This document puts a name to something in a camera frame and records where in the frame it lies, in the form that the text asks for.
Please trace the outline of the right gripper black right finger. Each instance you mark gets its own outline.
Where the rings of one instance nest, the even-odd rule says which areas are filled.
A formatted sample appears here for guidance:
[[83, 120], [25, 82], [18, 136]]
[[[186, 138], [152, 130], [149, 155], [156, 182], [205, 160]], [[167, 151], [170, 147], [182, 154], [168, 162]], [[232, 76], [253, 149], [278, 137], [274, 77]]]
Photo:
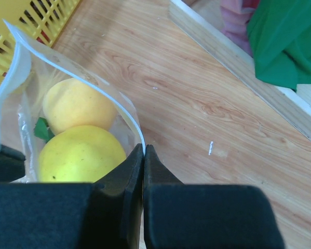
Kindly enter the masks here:
[[184, 184], [152, 145], [144, 159], [143, 205], [147, 248], [285, 248], [261, 189]]

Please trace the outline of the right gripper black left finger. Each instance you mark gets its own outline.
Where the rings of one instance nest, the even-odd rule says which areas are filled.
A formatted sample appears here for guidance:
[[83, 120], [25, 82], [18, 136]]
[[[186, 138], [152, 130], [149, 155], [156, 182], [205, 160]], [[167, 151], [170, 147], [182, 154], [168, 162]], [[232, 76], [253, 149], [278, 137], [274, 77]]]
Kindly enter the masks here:
[[138, 248], [141, 144], [95, 183], [0, 182], [0, 248]]

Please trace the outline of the pink orange peach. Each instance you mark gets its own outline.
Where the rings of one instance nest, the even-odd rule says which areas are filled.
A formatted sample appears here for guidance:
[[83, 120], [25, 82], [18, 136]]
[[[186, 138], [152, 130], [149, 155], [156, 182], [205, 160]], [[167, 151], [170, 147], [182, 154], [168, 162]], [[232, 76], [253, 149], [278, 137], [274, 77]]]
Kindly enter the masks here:
[[111, 100], [75, 78], [49, 89], [43, 99], [43, 112], [55, 135], [83, 125], [109, 130], [117, 116]]

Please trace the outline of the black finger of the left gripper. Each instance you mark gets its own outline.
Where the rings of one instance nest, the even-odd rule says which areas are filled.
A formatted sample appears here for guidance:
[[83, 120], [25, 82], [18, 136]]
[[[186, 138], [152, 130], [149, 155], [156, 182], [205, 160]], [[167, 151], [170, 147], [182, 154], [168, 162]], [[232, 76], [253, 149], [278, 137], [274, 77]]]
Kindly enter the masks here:
[[25, 176], [25, 155], [13, 148], [0, 148], [0, 182], [13, 182]]

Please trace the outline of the clear zip top bag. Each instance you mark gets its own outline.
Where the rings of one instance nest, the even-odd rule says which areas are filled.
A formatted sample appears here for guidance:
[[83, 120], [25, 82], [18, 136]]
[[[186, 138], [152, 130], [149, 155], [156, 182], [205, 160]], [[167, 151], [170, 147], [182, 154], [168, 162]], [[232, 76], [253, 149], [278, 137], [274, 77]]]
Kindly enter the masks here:
[[38, 156], [52, 133], [45, 128], [43, 138], [35, 134], [38, 121], [47, 123], [43, 99], [52, 86], [66, 79], [80, 80], [114, 103], [117, 116], [109, 131], [126, 154], [137, 144], [145, 143], [133, 103], [114, 85], [30, 38], [16, 26], [7, 23], [7, 27], [16, 45], [8, 73], [0, 84], [0, 148], [5, 145], [25, 155], [25, 176], [7, 183], [38, 181]]

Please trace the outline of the yellow lemon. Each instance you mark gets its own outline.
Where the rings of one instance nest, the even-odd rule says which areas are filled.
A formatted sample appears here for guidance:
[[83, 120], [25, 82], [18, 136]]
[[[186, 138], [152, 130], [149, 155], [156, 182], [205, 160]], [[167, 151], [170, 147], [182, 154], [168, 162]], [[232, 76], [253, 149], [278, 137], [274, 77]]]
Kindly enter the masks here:
[[116, 137], [95, 126], [78, 126], [54, 136], [38, 158], [40, 182], [96, 182], [127, 158]]

